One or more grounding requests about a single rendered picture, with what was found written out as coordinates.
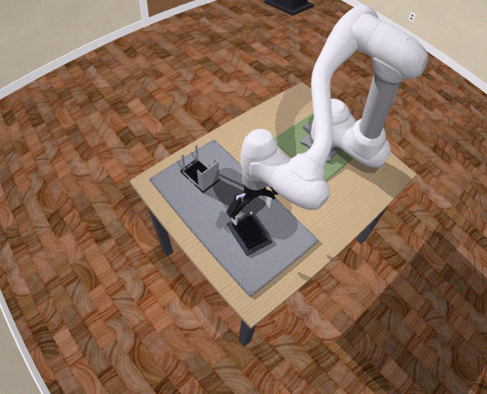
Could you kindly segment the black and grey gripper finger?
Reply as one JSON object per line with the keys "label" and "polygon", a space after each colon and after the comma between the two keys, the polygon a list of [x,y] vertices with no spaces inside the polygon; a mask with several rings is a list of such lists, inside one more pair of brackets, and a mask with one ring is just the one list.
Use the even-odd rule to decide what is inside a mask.
{"label": "black and grey gripper finger", "polygon": [[232,219],[235,225],[238,223],[238,216],[237,214],[243,209],[244,206],[250,203],[252,199],[256,196],[251,196],[248,200],[245,198],[245,193],[243,194],[236,194],[235,199],[232,201],[230,207],[226,211],[228,216]]}
{"label": "black and grey gripper finger", "polygon": [[[272,207],[272,203],[273,203],[273,200],[275,199],[275,194],[277,195],[278,193],[272,188],[270,187],[269,185],[267,185],[267,187],[269,187],[272,191],[270,190],[265,190],[265,192],[263,194],[261,194],[262,196],[267,196],[266,198],[266,204],[269,208]],[[260,195],[260,196],[261,196]]]}

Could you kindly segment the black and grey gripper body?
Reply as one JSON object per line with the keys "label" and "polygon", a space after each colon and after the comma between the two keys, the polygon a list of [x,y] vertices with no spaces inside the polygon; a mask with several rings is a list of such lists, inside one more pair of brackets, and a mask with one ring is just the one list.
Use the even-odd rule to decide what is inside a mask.
{"label": "black and grey gripper body", "polygon": [[[243,193],[245,193],[245,198],[249,199],[252,195],[253,196],[256,196],[256,197],[259,197],[259,195],[263,194],[266,190],[266,187],[261,189],[261,190],[250,190],[248,187],[246,187],[244,185],[244,191]],[[255,197],[255,198],[256,198]]]}

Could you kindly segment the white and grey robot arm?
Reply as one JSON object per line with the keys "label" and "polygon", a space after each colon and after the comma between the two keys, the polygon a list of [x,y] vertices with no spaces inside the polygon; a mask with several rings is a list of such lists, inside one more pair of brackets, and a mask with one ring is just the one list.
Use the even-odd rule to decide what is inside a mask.
{"label": "white and grey robot arm", "polygon": [[[330,92],[333,73],[355,51],[369,55],[375,70],[360,120],[344,102],[331,102]],[[391,154],[384,124],[398,86],[405,78],[419,77],[427,61],[417,39],[379,20],[371,7],[351,9],[334,26],[312,72],[314,120],[312,127],[303,126],[308,135],[301,139],[310,149],[290,159],[271,132],[255,129],[242,145],[242,182],[250,190],[269,185],[292,204],[318,210],[330,196],[325,163],[340,149],[366,166],[383,166]]]}

